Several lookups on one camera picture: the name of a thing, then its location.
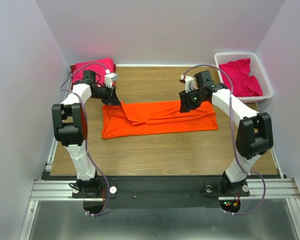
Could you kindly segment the orange t shirt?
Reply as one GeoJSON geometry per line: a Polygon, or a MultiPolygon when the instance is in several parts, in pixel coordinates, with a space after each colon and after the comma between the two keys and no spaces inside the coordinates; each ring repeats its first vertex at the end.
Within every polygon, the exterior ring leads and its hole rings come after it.
{"type": "Polygon", "coordinates": [[[216,113],[209,102],[195,110],[180,112],[175,101],[124,103],[102,107],[103,139],[121,137],[215,131],[219,129],[216,113]]]}

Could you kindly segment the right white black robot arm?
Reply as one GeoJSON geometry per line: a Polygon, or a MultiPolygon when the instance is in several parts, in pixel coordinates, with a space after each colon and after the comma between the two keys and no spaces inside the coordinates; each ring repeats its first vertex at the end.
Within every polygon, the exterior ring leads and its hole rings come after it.
{"type": "Polygon", "coordinates": [[[232,195],[241,190],[255,162],[274,145],[272,119],[245,105],[223,83],[215,83],[209,71],[193,77],[181,75],[185,89],[179,93],[180,112],[188,113],[203,103],[211,103],[230,118],[234,160],[222,174],[220,190],[232,195]]]}

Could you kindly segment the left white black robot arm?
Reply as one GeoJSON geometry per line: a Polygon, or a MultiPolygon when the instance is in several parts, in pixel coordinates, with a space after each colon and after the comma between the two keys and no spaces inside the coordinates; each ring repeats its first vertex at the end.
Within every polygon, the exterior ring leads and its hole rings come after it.
{"type": "Polygon", "coordinates": [[[76,81],[69,95],[51,107],[55,139],[68,151],[76,169],[77,180],[70,183],[76,198],[96,198],[101,190],[98,170],[88,154],[88,123],[85,103],[89,98],[100,99],[103,104],[120,106],[115,81],[118,75],[105,70],[103,83],[97,83],[97,74],[84,70],[83,78],[76,81]]]}

